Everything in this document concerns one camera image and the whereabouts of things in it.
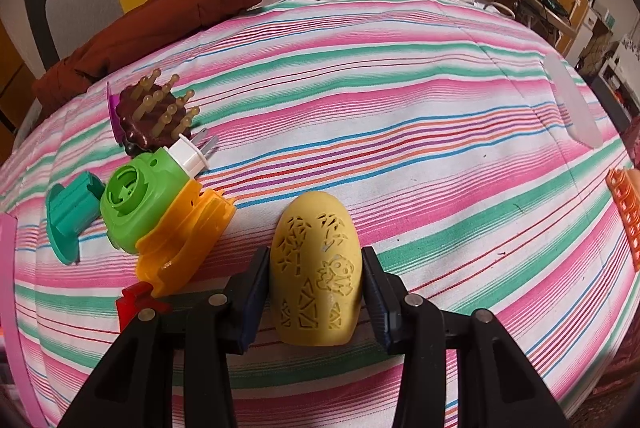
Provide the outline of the red puzzle piece block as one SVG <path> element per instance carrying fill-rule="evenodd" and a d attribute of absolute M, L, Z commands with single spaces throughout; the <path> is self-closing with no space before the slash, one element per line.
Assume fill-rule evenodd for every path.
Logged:
<path fill-rule="evenodd" d="M 120 333 L 143 309 L 153 309 L 160 315 L 168 315 L 172 311 L 170 304 L 152 296 L 152 290 L 153 286 L 148 282 L 138 282 L 122 290 L 122 296 L 115 300 Z"/>

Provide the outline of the orange gear toy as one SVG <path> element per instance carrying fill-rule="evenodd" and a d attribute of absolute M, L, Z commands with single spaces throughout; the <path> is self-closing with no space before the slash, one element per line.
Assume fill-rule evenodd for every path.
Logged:
<path fill-rule="evenodd" d="M 235 214 L 234 200 L 190 180 L 160 221 L 137 241 L 136 275 L 151 296 L 174 295 L 192 279 Z"/>

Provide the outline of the teal green ribbed cup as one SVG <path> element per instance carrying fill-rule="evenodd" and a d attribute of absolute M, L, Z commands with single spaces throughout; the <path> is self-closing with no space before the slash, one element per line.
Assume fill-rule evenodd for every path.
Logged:
<path fill-rule="evenodd" d="M 99 217 L 104 189 L 95 174 L 83 171 L 68 185 L 52 185 L 47 193 L 47 235 L 63 265 L 79 260 L 79 236 Z"/>

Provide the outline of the lime green round toy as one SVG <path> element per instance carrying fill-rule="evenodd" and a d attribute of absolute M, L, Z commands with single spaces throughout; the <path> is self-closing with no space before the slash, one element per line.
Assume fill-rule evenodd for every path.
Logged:
<path fill-rule="evenodd" d="M 137 241 L 157 225 L 183 187 L 208 167 L 206 153 L 180 136 L 171 147 L 141 153 L 116 169 L 100 200 L 112 245 L 134 255 Z"/>

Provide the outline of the yellow perforated egg shell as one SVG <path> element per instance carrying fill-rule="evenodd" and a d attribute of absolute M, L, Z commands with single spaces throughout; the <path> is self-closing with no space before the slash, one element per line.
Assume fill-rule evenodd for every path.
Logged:
<path fill-rule="evenodd" d="M 271 321 L 285 344 L 347 344 L 361 309 L 362 256 L 345 206 L 322 191 L 283 211 L 270 247 Z"/>

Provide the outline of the brown massage brush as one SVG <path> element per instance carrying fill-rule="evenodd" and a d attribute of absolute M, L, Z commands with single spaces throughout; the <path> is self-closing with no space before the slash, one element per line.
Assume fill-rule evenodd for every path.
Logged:
<path fill-rule="evenodd" d="M 160 69 L 142 76 L 139 81 L 119 92 L 116 111 L 125 133 L 124 148 L 129 157 L 153 153 L 171 147 L 180 135 L 191 138 L 191 129 L 200 113 L 199 107 L 188 107 L 194 91 L 182 96 L 172 92 L 180 76 L 171 74 L 160 82 Z"/>

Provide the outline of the purple button-top toy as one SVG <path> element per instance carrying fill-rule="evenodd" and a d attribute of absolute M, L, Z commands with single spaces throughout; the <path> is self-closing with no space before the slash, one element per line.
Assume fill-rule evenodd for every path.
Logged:
<path fill-rule="evenodd" d="M 106 83 L 105 89 L 108 117 L 110 118 L 112 132 L 116 142 L 122 147 L 124 145 L 125 133 L 122 130 L 122 125 L 120 125 L 119 117 L 116 111 L 117 104 L 119 103 L 119 94 L 115 94 L 115 92 L 112 92 L 110 83 Z"/>

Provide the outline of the pink white shallow tray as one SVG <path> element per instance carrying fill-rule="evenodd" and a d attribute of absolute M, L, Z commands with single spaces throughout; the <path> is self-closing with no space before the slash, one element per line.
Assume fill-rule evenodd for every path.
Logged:
<path fill-rule="evenodd" d="M 49 426 L 46 416 L 30 382 L 27 365 L 23 356 L 20 334 L 18 333 L 15 302 L 15 242 L 17 219 L 9 214 L 1 214 L 1 325 L 4 333 L 4 347 L 8 357 L 17 393 L 20 396 L 29 422 L 33 427 Z"/>

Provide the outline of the orange plastic basket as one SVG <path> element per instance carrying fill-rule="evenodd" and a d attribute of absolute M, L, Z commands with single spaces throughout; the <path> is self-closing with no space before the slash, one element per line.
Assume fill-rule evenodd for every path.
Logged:
<path fill-rule="evenodd" d="M 622 219 L 634 271 L 640 270 L 640 192 L 637 168 L 610 169 L 605 178 L 612 199 Z"/>

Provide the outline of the striped pink green blanket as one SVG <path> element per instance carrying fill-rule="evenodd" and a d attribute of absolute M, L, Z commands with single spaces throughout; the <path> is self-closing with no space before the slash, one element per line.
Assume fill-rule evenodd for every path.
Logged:
<path fill-rule="evenodd" d="M 605 183 L 630 166 L 626 148 L 588 87 L 603 143 L 570 136 L 544 70 L 552 55 L 524 26 L 457 0 L 282 0 L 65 104 L 1 170 L 1 208 L 17 219 L 18 333 L 48 424 L 115 340 L 115 300 L 136 262 L 96 221 L 79 263 L 62 265 L 44 198 L 126 162 L 105 86 L 119 92 L 154 69 L 180 76 L 177 94 L 194 91 L 195 125 L 219 141 L 201 183 L 236 205 L 177 305 L 221 289 L 295 196 L 324 191 L 410 291 L 454 312 L 495 312 L 573 414 L 620 348 L 639 277 Z"/>

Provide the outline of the black rolled mat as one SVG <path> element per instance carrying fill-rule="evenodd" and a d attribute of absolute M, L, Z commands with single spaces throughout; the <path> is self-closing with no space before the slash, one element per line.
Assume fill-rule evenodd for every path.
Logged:
<path fill-rule="evenodd" d="M 51 66 L 54 66 L 60 60 L 60 57 L 55 48 L 47 18 L 47 0 L 24 0 L 24 3 L 38 55 L 44 70 L 49 70 Z"/>

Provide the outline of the rust brown quilted jacket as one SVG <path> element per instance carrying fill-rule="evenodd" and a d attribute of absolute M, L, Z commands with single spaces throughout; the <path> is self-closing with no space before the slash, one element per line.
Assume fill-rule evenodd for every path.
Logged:
<path fill-rule="evenodd" d="M 124 66 L 235 17 L 262 0 L 147 0 L 55 63 L 32 84 L 49 116 Z"/>

